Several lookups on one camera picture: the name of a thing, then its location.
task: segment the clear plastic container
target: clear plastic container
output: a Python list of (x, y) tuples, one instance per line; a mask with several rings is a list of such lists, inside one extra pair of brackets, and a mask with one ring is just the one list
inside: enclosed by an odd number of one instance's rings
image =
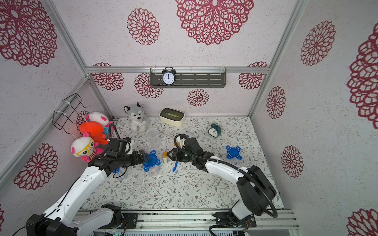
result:
[(161, 140), (159, 137), (159, 131), (155, 128), (148, 129), (146, 132), (147, 140), (152, 148), (158, 148), (161, 145)]
[(113, 178), (116, 180), (122, 181), (127, 178), (127, 171), (124, 168), (118, 167), (117, 169), (113, 170)]
[(160, 164), (161, 162), (156, 156), (156, 151), (153, 150), (150, 154), (148, 154), (148, 158), (143, 163), (143, 169), (148, 175), (157, 176), (159, 174)]

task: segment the pink plush toy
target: pink plush toy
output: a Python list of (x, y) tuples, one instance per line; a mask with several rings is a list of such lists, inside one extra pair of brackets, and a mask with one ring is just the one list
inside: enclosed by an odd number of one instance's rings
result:
[(85, 119), (87, 121), (94, 121), (94, 122), (100, 123), (104, 128), (103, 133), (106, 134), (106, 135), (108, 135), (108, 133), (109, 133), (109, 125), (111, 123), (113, 123), (112, 121), (109, 121), (109, 119), (104, 114), (102, 114), (98, 111), (95, 111), (95, 112), (87, 115), (85, 117)]
[(95, 148), (98, 143), (89, 137), (88, 133), (84, 133), (83, 137), (76, 139), (71, 144), (71, 153), (76, 157), (80, 157), (82, 161), (90, 162), (96, 155), (102, 153), (101, 148)]

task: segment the floral tablecloth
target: floral tablecloth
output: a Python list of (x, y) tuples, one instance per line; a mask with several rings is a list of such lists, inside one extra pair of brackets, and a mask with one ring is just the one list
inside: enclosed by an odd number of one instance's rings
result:
[[(212, 123), (222, 128), (222, 135), (218, 138), (207, 133)], [(131, 132), (128, 118), (120, 118), (116, 127), (121, 138), (135, 140), (137, 150), (144, 149), (146, 153), (153, 150), (145, 133)], [(276, 188), (249, 117), (187, 117), (179, 128), (162, 123), (158, 117), (150, 117), (149, 128), (152, 127), (160, 133), (161, 146), (156, 150), (160, 158), (163, 152), (174, 147), (176, 134), (195, 137), (203, 150), (222, 159), (226, 158), (227, 145), (240, 146), (242, 166), (258, 166)], [(98, 209), (105, 203), (118, 205), (122, 209), (230, 208), (240, 199), (237, 186), (220, 176), (200, 171), (190, 163), (179, 163), (178, 171), (173, 173), (173, 161), (167, 165), (161, 162), (161, 175), (158, 177), (147, 175), (142, 165), (129, 168), (128, 176), (123, 181), (109, 176), (94, 190), (82, 208)], [(277, 208), (284, 207), (279, 194), (273, 202)]]

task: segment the food container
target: food container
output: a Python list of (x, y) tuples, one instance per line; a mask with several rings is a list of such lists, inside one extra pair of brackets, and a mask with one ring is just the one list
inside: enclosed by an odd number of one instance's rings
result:
[(150, 176), (157, 176), (159, 174), (160, 164), (161, 162), (156, 156), (156, 151), (153, 150), (150, 154), (148, 154), (148, 158), (143, 163), (143, 169)]

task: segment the wall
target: wall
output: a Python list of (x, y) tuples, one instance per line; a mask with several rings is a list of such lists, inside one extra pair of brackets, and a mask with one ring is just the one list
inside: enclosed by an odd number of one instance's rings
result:
[(252, 118), (304, 235), (378, 233), (377, 10), (309, 1)]
[[(83, 75), (38, 1), (2, 1), (0, 16), (3, 171)], [(101, 111), (91, 90), (84, 88), (80, 95), (93, 111)], [(43, 213), (83, 171), (85, 163), (69, 152), (72, 142), (73, 137), (52, 127), (39, 154), (2, 190), (0, 235), (13, 234), (33, 213)]]
[[(78, 94), (83, 99), (82, 104), (89, 106), (84, 108), (79, 105), (77, 111), (80, 115), (89, 114), (91, 111), (104, 112), (88, 85)], [(71, 114), (72, 111), (72, 108), (68, 108), (66, 113)], [(75, 112), (70, 118), (78, 121), (78, 124), (84, 121)], [(62, 116), (58, 123), (62, 125), (65, 120)], [(69, 121), (64, 128), (75, 137), (81, 136), (76, 125)], [(73, 141), (74, 138), (64, 130), (52, 127), (36, 153), (12, 183), (3, 189), (0, 196), (0, 235), (13, 234), (18, 228), (25, 226), (31, 215), (42, 214), (84, 171), (87, 162), (70, 153)], [(18, 235), (26, 235), (26, 230)]]
[[(30, 10), (41, 12), (22, 13)], [(2, 171), (82, 75), (39, 2), (1, 3), (0, 13), (5, 25), (0, 28), (0, 119), (6, 124), (0, 131)], [(35, 37), (33, 17), (39, 19)]]
[[(268, 66), (295, 2), (54, 1), (89, 66)], [(115, 116), (136, 102), (155, 116), (165, 107), (187, 116), (244, 116), (262, 76), (227, 74), (224, 89), (195, 91), (152, 89), (148, 74), (94, 79)]]

